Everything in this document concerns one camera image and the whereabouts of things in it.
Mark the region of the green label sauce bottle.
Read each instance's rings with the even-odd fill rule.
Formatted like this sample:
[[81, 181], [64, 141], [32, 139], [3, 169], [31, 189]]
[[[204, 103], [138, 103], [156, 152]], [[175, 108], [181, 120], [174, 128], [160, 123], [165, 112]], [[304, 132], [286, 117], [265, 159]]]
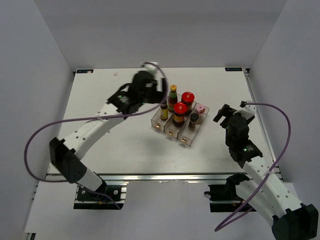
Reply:
[[174, 105], [178, 102], [178, 96], [177, 96], [177, 86], [175, 84], [172, 84], [170, 86], [170, 91], [167, 98], [167, 106], [168, 111], [173, 112], [174, 111]]

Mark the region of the small yellow label bottle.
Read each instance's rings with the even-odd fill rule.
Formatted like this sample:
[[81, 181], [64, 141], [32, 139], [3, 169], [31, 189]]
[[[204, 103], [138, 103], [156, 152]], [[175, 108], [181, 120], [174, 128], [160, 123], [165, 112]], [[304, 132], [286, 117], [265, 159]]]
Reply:
[[166, 103], [161, 104], [160, 106], [160, 119], [166, 121], [168, 119], [169, 111], [168, 105]]

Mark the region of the pink cap spice bottle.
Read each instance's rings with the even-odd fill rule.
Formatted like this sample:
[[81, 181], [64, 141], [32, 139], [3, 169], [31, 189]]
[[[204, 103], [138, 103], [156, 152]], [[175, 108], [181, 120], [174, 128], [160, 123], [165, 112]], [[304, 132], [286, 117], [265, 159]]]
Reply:
[[202, 105], [202, 104], [196, 105], [195, 112], [198, 114], [198, 120], [197, 120], [198, 125], [200, 125], [203, 122], [204, 117], [205, 117], [205, 111], [206, 111], [206, 108], [204, 105]]

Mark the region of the red lid jar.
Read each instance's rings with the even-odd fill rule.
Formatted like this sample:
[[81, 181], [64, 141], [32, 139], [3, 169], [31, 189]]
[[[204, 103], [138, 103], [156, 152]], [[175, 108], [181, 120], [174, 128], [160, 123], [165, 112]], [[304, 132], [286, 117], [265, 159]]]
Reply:
[[174, 105], [172, 123], [176, 127], [181, 127], [185, 123], [187, 109], [187, 105], [183, 102], [178, 102]]
[[190, 91], [186, 91], [181, 95], [181, 102], [187, 106], [187, 110], [185, 113], [186, 115], [189, 115], [191, 113], [194, 100], [195, 95]]

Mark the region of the black cap spice bottle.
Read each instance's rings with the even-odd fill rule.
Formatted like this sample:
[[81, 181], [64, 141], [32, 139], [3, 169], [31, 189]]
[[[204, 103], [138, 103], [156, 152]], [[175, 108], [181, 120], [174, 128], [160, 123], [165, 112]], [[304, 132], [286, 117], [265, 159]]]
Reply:
[[188, 129], [193, 131], [196, 128], [197, 122], [199, 120], [199, 114], [194, 112], [190, 115]]

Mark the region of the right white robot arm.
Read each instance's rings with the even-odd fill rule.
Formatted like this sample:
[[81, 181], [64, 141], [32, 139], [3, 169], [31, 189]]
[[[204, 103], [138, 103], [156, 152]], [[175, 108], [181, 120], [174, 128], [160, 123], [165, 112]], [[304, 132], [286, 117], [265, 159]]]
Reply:
[[222, 228], [240, 219], [243, 208], [256, 210], [270, 225], [277, 240], [311, 240], [317, 236], [319, 212], [313, 204], [306, 205], [291, 193], [276, 176], [274, 167], [280, 161], [268, 164], [263, 153], [249, 139], [249, 123], [255, 118], [258, 103], [243, 101], [240, 109], [224, 104], [214, 117], [225, 129], [225, 144], [231, 158], [244, 173], [237, 173], [226, 180], [226, 195], [243, 199], [240, 206], [216, 228]]

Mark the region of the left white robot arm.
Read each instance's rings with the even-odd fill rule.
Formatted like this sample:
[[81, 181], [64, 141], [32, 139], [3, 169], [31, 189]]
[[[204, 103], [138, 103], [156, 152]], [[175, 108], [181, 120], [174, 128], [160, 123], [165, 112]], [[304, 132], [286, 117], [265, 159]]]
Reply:
[[130, 83], [122, 85], [107, 99], [94, 119], [62, 139], [55, 137], [50, 141], [50, 161], [67, 182], [86, 188], [96, 200], [105, 196], [107, 184], [81, 160], [104, 134], [136, 113], [143, 104], [159, 104], [164, 99], [167, 85], [164, 83], [158, 91], [156, 74], [156, 69], [144, 66]]

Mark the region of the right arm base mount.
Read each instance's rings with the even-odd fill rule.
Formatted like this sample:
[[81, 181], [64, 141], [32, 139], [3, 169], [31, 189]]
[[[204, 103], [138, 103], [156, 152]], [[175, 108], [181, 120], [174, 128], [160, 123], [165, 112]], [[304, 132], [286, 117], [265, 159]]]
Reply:
[[250, 179], [244, 173], [236, 173], [226, 179], [225, 184], [211, 184], [204, 195], [209, 198], [211, 213], [232, 213], [245, 200], [236, 193], [236, 187], [241, 182], [248, 182]]

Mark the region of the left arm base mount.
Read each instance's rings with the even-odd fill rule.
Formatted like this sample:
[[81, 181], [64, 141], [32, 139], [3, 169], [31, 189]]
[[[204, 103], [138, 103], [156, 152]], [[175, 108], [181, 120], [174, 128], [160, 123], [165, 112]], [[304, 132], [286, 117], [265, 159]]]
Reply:
[[75, 210], [121, 210], [124, 206], [127, 184], [125, 181], [106, 181], [103, 193], [96, 194], [78, 185], [73, 208]]

